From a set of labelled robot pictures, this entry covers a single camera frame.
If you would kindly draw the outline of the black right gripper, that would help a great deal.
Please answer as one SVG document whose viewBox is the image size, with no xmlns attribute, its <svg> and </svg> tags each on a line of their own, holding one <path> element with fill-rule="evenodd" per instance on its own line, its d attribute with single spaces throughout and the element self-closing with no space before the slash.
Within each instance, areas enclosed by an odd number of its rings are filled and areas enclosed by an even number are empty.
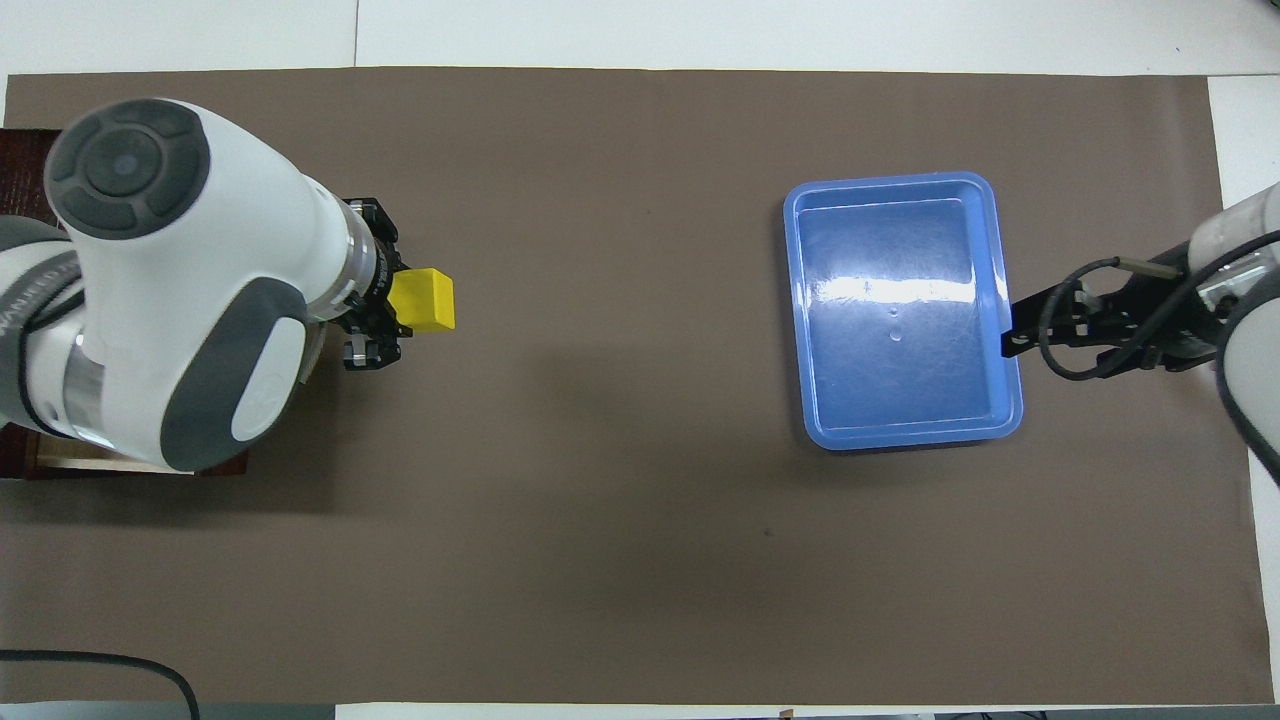
<svg viewBox="0 0 1280 720">
<path fill-rule="evenodd" d="M 1102 365 L 1117 359 L 1111 373 L 1164 369 L 1190 370 L 1219 357 L 1224 320 L 1208 310 L 1190 284 L 1201 275 L 1183 272 L 1178 279 L 1132 277 L 1120 290 L 1096 293 L 1089 284 L 1073 284 L 1050 314 L 1048 328 L 1070 325 L 1071 343 L 1110 343 Z M 1001 334 L 1004 357 L 1016 357 L 1039 343 L 1041 316 L 1056 287 L 1010 305 L 1010 328 Z"/>
</svg>

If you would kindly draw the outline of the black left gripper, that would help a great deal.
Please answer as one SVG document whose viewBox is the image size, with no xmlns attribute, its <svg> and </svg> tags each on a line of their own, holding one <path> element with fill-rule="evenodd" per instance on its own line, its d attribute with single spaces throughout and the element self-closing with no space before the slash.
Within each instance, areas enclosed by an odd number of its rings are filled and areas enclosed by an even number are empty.
<svg viewBox="0 0 1280 720">
<path fill-rule="evenodd" d="M 355 259 L 370 266 L 369 278 L 346 299 L 348 311 L 338 319 L 347 332 L 343 342 L 343 369 L 375 372 L 398 363 L 403 354 L 401 341 L 413 337 L 413 331 L 401 324 L 390 305 L 390 287 L 396 273 L 407 264 L 398 249 L 399 232 L 387 209 L 376 199 L 346 199 L 343 204 L 355 218 L 357 252 Z"/>
</svg>

